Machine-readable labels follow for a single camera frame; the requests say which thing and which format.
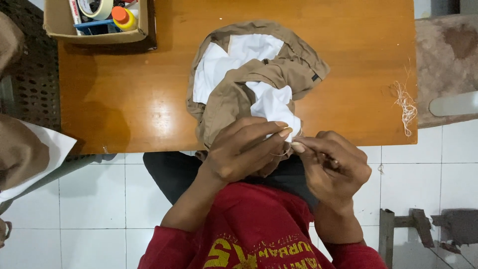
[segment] masking tape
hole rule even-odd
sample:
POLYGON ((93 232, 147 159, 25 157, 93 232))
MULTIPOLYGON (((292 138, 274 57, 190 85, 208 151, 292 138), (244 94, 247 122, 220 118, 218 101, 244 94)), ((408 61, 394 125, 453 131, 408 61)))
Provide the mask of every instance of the masking tape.
POLYGON ((92 0, 78 0, 78 6, 80 7, 81 12, 88 18, 92 18, 98 21, 105 20, 111 14, 113 9, 113 0, 96 0, 99 1, 99 7, 96 12, 91 11, 89 6, 92 0))

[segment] wooden table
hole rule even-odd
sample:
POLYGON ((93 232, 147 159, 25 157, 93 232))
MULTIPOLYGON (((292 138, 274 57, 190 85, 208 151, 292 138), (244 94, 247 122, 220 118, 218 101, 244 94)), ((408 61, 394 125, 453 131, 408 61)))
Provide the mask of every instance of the wooden table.
POLYGON ((75 153, 201 148, 185 108, 199 44, 234 22, 271 19, 292 29, 331 67, 296 114, 304 132, 335 130, 358 146, 416 144, 405 136, 395 81, 416 98, 413 0, 157 0, 158 49, 95 55, 59 42, 63 133, 75 153), (411 70, 407 80, 405 68, 411 70))

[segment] yellow bottle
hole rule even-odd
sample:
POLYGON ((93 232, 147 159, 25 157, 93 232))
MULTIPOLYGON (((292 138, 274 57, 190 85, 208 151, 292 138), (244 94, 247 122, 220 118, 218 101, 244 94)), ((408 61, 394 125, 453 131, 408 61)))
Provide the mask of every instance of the yellow bottle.
POLYGON ((132 31, 138 28, 138 20, 128 9, 114 7, 113 10, 111 10, 111 15, 113 16, 113 21, 116 26, 123 31, 132 31))

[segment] person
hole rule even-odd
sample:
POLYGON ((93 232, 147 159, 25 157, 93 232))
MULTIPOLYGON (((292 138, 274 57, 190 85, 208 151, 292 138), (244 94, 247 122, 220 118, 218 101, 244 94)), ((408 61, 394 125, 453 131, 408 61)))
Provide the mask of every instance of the person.
POLYGON ((249 176, 291 132, 286 123, 246 117, 219 132, 204 162, 179 152, 145 153, 146 168, 173 206, 138 268, 385 269, 353 212, 352 197, 371 169, 345 138, 296 137, 298 157, 264 179, 249 176), (312 221, 332 262, 311 242, 312 221))

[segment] black pants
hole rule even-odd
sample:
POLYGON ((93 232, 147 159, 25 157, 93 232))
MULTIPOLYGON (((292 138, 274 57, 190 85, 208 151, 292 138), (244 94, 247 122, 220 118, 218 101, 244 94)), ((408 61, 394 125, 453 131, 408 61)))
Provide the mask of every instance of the black pants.
MULTIPOLYGON (((191 185, 202 161, 179 151, 148 152, 143 155, 144 165, 166 198, 175 204, 191 185)), ((304 166, 300 158, 291 155, 279 163, 277 169, 266 178, 247 177, 241 182, 262 184, 299 196, 312 209, 318 200, 305 183, 304 166)))

